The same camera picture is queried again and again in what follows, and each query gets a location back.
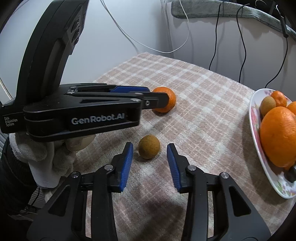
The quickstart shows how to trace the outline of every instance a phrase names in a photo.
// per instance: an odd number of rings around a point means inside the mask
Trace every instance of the plate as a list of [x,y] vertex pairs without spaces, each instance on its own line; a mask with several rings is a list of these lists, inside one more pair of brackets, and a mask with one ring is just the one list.
[[[270,96],[273,92],[274,90],[272,89],[260,89],[253,94],[249,106],[250,127],[258,157],[269,182],[281,197],[289,199],[296,196],[296,181],[294,183],[289,182],[284,177],[284,169],[276,167],[268,160],[259,138],[259,127],[261,124],[259,108],[262,100],[266,96]],[[286,99],[287,104],[290,104],[291,101],[287,97]]]

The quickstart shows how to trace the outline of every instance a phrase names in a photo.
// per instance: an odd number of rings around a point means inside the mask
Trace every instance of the plaid tablecloth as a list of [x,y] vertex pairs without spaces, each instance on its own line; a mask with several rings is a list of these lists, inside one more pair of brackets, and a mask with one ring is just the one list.
[[[177,104],[167,114],[143,110],[137,127],[102,133],[78,152],[74,170],[96,171],[121,153],[127,141],[134,144],[134,158],[127,187],[113,194],[115,222],[120,241],[180,240],[187,195],[174,188],[166,146],[175,143],[178,152],[204,172],[228,172],[274,233],[295,200],[281,198],[270,185],[258,159],[248,120],[253,90],[193,64],[148,53],[113,68],[98,82],[118,85],[171,88]],[[137,152],[140,139],[157,136],[161,151],[144,161]],[[87,210],[90,234],[90,209]],[[213,233],[209,218],[209,236]]]

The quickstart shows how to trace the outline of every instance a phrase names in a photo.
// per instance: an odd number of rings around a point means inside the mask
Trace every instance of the wall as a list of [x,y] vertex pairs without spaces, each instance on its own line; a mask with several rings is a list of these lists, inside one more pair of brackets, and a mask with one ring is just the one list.
[[[174,18],[170,13],[171,3],[167,4],[170,35],[173,48],[180,46],[187,37],[188,30],[184,19]],[[189,19],[191,37],[174,58],[198,66],[209,68],[215,49],[215,25],[217,18]],[[254,19],[239,18],[247,50],[247,59],[242,72],[241,83],[257,90],[264,88],[279,71],[286,51],[283,35]],[[211,70],[238,81],[244,48],[235,18],[219,18],[218,44],[216,57]],[[283,91],[291,100],[296,100],[296,44],[288,38],[288,54],[279,76],[268,85],[269,88]]]
[[[51,1],[29,0],[14,13],[0,34],[0,77],[12,96],[25,48]],[[160,0],[105,0],[105,3],[133,38],[158,50],[170,50]],[[67,61],[62,83],[92,82],[137,53],[158,54],[139,44],[135,46],[116,27],[100,0],[89,0],[84,30]],[[7,101],[2,89],[0,100]]]

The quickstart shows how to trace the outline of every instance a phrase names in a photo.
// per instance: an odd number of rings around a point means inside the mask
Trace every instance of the large orange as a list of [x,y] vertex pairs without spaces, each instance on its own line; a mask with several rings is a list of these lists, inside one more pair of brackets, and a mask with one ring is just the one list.
[[296,101],[293,101],[292,103],[290,103],[287,108],[289,110],[291,110],[295,115],[296,115]]
[[274,91],[270,96],[276,101],[276,106],[287,107],[287,100],[282,92]]
[[285,107],[271,109],[262,120],[260,140],[273,164],[289,168],[296,159],[296,116]]
[[167,87],[157,87],[157,88],[155,88],[153,90],[153,92],[164,92],[164,93],[167,93],[168,94],[168,104],[165,107],[163,107],[163,108],[154,109],[157,112],[160,112],[160,113],[169,112],[176,105],[176,95],[175,95],[175,93],[170,88],[167,88]]

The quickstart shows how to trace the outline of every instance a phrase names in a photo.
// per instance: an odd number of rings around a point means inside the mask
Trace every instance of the white glove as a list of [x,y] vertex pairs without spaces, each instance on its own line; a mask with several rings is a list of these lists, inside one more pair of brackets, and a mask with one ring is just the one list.
[[55,188],[61,176],[68,176],[73,171],[76,152],[87,147],[95,136],[36,142],[25,132],[18,132],[9,134],[9,140],[15,157],[29,164],[37,185]]

